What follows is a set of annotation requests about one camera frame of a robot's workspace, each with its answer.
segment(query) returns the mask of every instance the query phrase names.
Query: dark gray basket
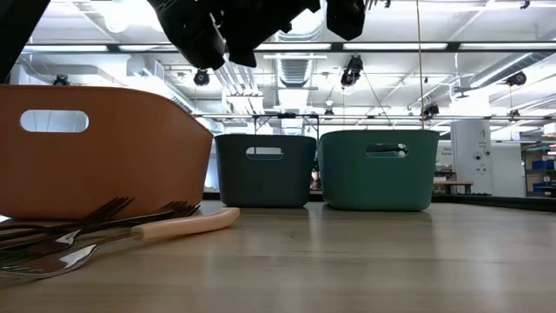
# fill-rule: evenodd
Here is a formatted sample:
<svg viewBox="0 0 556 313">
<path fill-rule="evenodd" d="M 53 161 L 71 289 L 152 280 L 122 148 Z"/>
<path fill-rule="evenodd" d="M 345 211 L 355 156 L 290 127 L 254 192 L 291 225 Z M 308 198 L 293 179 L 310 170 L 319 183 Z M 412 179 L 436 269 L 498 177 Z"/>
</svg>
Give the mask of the dark gray basket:
<svg viewBox="0 0 556 313">
<path fill-rule="evenodd" d="M 220 198 L 227 206 L 296 208 L 308 202 L 313 138 L 234 134 L 215 142 Z M 268 148 L 281 154 L 265 154 Z M 248 149 L 257 153 L 248 155 Z"/>
</svg>

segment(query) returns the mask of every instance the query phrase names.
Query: wooden knife handle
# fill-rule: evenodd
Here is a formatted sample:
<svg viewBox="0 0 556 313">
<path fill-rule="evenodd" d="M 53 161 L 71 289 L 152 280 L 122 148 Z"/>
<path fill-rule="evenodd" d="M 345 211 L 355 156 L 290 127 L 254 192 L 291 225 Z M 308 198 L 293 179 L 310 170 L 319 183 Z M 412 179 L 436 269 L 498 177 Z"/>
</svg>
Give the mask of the wooden knife handle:
<svg viewBox="0 0 556 313">
<path fill-rule="evenodd" d="M 159 239 L 220 230 L 230 226 L 240 215 L 238 208 L 221 208 L 210 216 L 192 216 L 145 223 L 131 229 L 139 240 Z"/>
</svg>

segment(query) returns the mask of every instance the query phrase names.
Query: metal fork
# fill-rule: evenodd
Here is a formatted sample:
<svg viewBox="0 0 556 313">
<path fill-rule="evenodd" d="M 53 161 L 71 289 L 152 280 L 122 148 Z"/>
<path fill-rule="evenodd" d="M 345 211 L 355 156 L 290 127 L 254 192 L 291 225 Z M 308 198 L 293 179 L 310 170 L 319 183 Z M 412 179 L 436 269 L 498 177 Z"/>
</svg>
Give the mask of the metal fork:
<svg viewBox="0 0 556 313">
<path fill-rule="evenodd" d="M 222 208 L 211 216 L 192 216 L 146 223 L 133 227 L 129 233 L 108 237 L 82 248 L 55 253 L 18 265 L 0 267 L 0 274 L 30 279 L 58 276 L 83 266 L 96 251 L 108 243 L 131 237 L 145 241 L 220 230 L 230 226 L 239 215 L 238 208 Z"/>
<path fill-rule="evenodd" d="M 23 250 L 0 250 L 0 264 L 7 265 L 15 262 L 22 262 L 27 259 L 47 256 L 66 250 L 76 242 L 79 236 L 95 231 L 115 227 L 132 227 L 141 223 L 155 222 L 162 219 L 192 216 L 199 209 L 199 205 L 188 205 L 187 202 L 171 202 L 161 207 L 161 210 L 165 209 L 171 211 L 169 213 L 164 212 L 149 216 L 131 217 L 123 220 L 89 225 L 61 236 L 51 236 L 49 239 L 43 240 L 40 243 L 35 243 Z"/>
<path fill-rule="evenodd" d="M 76 223 L 66 223 L 57 226 L 50 226 L 50 227 L 41 227 L 37 225 L 28 225 L 28 224 L 19 224 L 19 225 L 7 225 L 0 227 L 0 231 L 2 230 L 17 230 L 17 229 L 29 229 L 31 230 L 22 230 L 17 232 L 11 232 L 8 234 L 0 235 L 0 241 L 9 241 L 17 238 L 27 237 L 27 236 L 35 236 L 41 235 L 44 233 L 57 233 L 60 231 L 67 231 L 71 229 L 78 229 L 88 224 L 92 223 L 100 223 L 104 221 L 110 220 L 111 217 L 118 214 L 121 210 L 127 207 L 131 202 L 133 202 L 133 198 L 129 197 L 116 197 L 103 206 L 99 207 L 98 209 L 94 210 L 90 213 L 84 220 L 81 222 Z M 6 244 L 0 245 L 0 249 L 6 247 Z"/>
</svg>

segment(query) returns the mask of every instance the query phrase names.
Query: ceiling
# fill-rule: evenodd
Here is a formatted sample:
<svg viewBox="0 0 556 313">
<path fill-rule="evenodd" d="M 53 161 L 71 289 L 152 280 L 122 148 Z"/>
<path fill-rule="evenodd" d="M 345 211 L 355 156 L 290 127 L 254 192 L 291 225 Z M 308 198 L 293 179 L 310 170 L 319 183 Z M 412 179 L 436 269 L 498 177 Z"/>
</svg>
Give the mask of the ceiling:
<svg viewBox="0 0 556 313">
<path fill-rule="evenodd" d="M 146 1 L 129 11 L 109 12 L 106 1 L 62 1 L 53 0 L 30 39 L 35 44 L 50 43 L 167 43 Z M 546 35 L 556 30 L 556 3 L 551 1 L 531 2 L 526 10 L 520 10 L 521 1 L 420 1 L 420 27 L 418 27 L 415 1 L 393 0 L 385 9 L 379 2 L 367 14 L 363 34 L 355 42 L 416 42 L 422 41 L 536 41 L 547 40 Z M 321 35 L 324 42 L 342 41 L 329 30 Z M 363 76 L 354 86 L 353 92 L 342 93 L 339 84 L 343 67 L 350 58 L 349 53 L 329 53 L 326 59 L 314 60 L 313 75 L 308 87 L 308 110 L 322 113 L 327 100 L 336 114 L 379 114 L 379 105 L 392 115 L 406 115 L 409 111 L 420 114 L 420 97 L 432 91 L 430 100 L 440 106 L 440 114 L 448 114 L 451 103 L 459 99 L 448 85 L 458 83 L 455 77 L 470 77 L 479 73 L 508 53 L 361 53 L 364 63 Z M 125 83 L 125 64 L 131 55 L 37 55 L 24 60 L 38 72 L 58 64 L 94 65 L 118 81 Z M 265 110 L 280 109 L 277 96 L 275 63 L 258 54 L 254 70 L 259 90 L 264 95 Z M 166 69 L 166 78 L 188 97 L 199 112 L 223 113 L 222 85 L 210 72 L 210 83 L 197 87 L 193 83 L 196 72 L 179 54 L 151 54 Z M 478 92 L 471 92 L 487 99 L 492 113 L 506 114 L 511 108 L 519 107 L 541 98 L 556 95 L 556 57 L 548 57 L 524 70 L 527 83 L 510 89 L 506 85 L 491 85 Z M 422 84 L 421 76 L 427 78 Z M 548 103 L 527 115 L 544 116 L 556 112 Z M 474 107 L 469 105 L 468 115 Z"/>
</svg>

